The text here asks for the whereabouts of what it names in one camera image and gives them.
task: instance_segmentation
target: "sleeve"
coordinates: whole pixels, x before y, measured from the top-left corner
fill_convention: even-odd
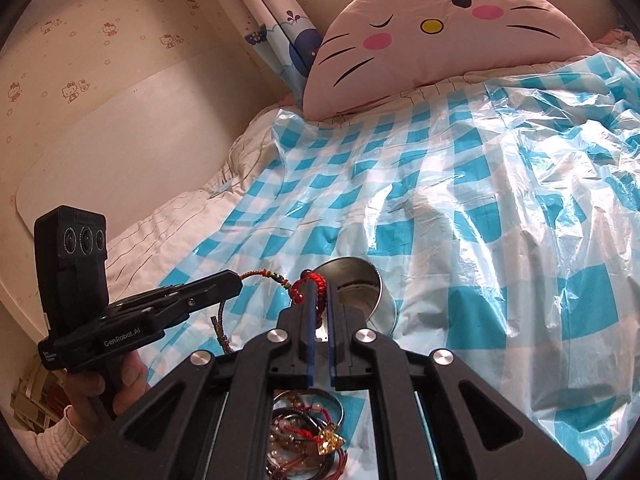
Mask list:
[[[65,416],[44,433],[14,430],[16,440],[39,471],[49,480],[55,480],[62,466],[87,443]]]

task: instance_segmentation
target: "person's arm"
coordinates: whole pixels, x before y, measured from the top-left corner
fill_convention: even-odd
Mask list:
[[[113,399],[113,411],[123,413],[148,390],[148,370],[137,352],[124,356],[122,360],[122,389]],[[44,433],[15,430],[14,435],[34,463],[47,479],[54,480],[62,466],[103,429],[89,397],[97,397],[104,391],[104,379],[95,372],[68,374],[65,392],[70,406],[65,416]]]

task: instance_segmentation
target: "black whisker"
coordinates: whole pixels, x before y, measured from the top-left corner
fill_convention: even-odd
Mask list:
[[[530,27],[529,25],[507,25],[507,27],[526,28],[527,30],[533,30],[535,32],[542,32],[543,34],[548,34],[550,36],[553,36],[554,38],[558,38],[558,40],[560,39],[560,36],[556,36],[554,33],[549,32],[548,30],[545,30],[544,28]]]
[[[383,23],[382,25],[373,25],[372,23],[369,23],[369,25],[371,25],[371,27],[375,27],[375,28],[382,28],[382,27],[386,27],[389,22],[391,21],[391,18],[393,17],[393,15],[389,16],[389,19],[386,20],[385,23]]]
[[[549,9],[544,9],[543,7],[536,7],[535,5],[522,5],[519,7],[511,7],[511,10],[518,9],[537,9],[537,10],[546,10],[546,12],[551,12]]]
[[[334,86],[336,86],[340,81],[342,81],[345,77],[347,77],[351,72],[359,69],[361,66],[363,66],[364,64],[367,64],[369,61],[373,59],[374,59],[373,57],[370,57],[369,59],[364,60],[362,63],[358,63],[356,66],[352,66],[350,69],[347,70],[347,72],[345,72],[338,78],[338,81],[334,83]]]
[[[345,52],[353,50],[354,48],[355,48],[354,46],[350,46],[349,48],[345,48],[343,50],[339,50],[338,52],[334,52],[333,54],[329,54],[320,63],[318,63],[318,65],[322,65],[322,63],[324,63],[327,59],[331,59],[332,57],[335,57],[335,56],[338,56],[339,54],[343,54]]]
[[[339,34],[338,36],[334,36],[334,37],[332,37],[332,38],[329,38],[328,40],[324,40],[324,41],[320,44],[320,46],[326,45],[326,44],[327,44],[327,43],[329,43],[330,41],[337,40],[338,38],[343,38],[343,37],[348,36],[348,35],[349,35],[349,33],[348,33],[348,32],[347,32],[346,34]]]

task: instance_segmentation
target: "pile of bracelets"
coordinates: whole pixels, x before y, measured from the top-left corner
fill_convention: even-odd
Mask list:
[[[340,411],[337,422],[321,402],[307,403],[303,397],[322,397]],[[285,402],[287,406],[276,407]],[[347,465],[344,439],[338,435],[344,420],[342,404],[318,388],[289,390],[273,399],[267,450],[269,480],[338,480]]]
[[[245,280],[251,276],[263,276],[279,283],[289,293],[292,304],[302,304],[304,298],[300,286],[307,280],[316,283],[316,328],[322,325],[322,313],[326,308],[326,281],[311,270],[303,270],[300,279],[290,283],[284,276],[267,269],[251,270],[240,276]],[[225,354],[232,352],[229,339],[223,328],[222,316],[225,302],[220,303],[218,315],[211,317],[216,338]],[[315,396],[329,400],[340,411],[338,422],[332,420],[329,411],[320,403],[305,403],[302,397]],[[279,402],[288,406],[276,408]],[[271,429],[267,451],[266,471],[269,480],[338,480],[347,465],[347,453],[342,449],[345,442],[338,434],[344,419],[342,404],[329,392],[318,388],[289,390],[278,394],[273,400]]]

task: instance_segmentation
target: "eyelash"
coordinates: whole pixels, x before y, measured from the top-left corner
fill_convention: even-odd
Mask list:
[[[389,16],[389,19],[388,19],[388,20],[386,20],[386,22],[385,22],[385,23],[383,23],[382,25],[373,25],[373,23],[369,23],[369,25],[370,25],[371,27],[375,27],[375,28],[382,28],[382,27],[386,27],[386,26],[389,24],[389,22],[391,21],[391,18],[392,18],[392,17],[393,17],[393,15]]]

